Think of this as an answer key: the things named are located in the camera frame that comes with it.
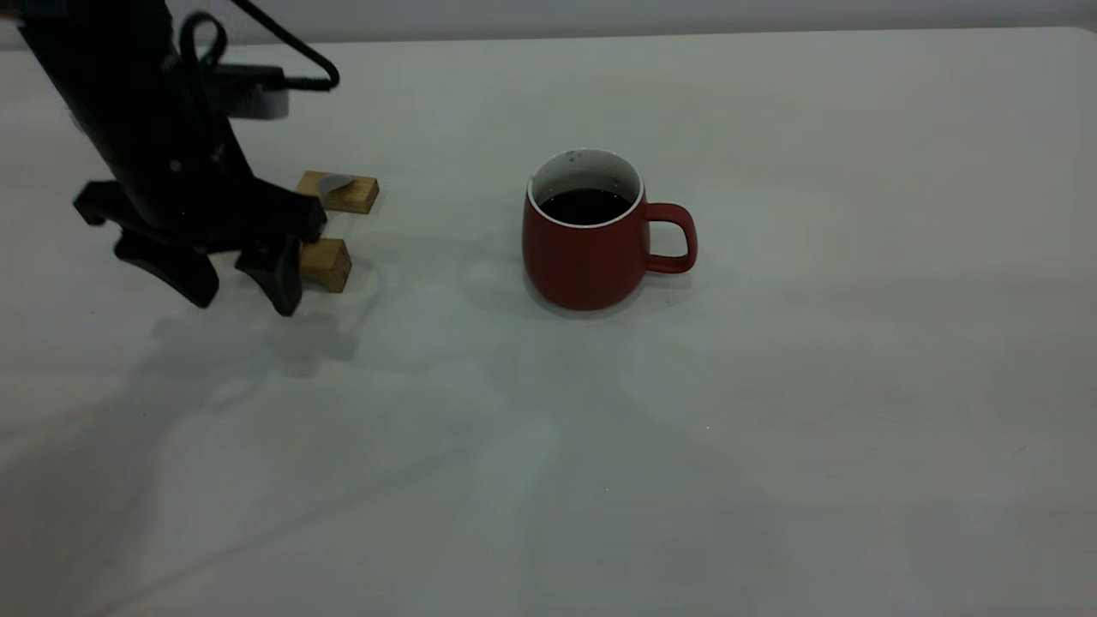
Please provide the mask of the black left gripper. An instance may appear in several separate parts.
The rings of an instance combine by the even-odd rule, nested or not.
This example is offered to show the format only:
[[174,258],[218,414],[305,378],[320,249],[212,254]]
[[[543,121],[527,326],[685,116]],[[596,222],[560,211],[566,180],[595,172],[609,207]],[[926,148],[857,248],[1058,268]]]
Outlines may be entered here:
[[[120,261],[207,308],[219,277],[203,254],[244,249],[235,268],[279,315],[294,315],[303,293],[302,242],[316,242],[327,216],[318,199],[255,175],[231,116],[75,113],[72,121],[112,172],[109,181],[88,183],[75,210],[89,225],[124,229],[114,247]],[[298,239],[281,239],[289,236]]]

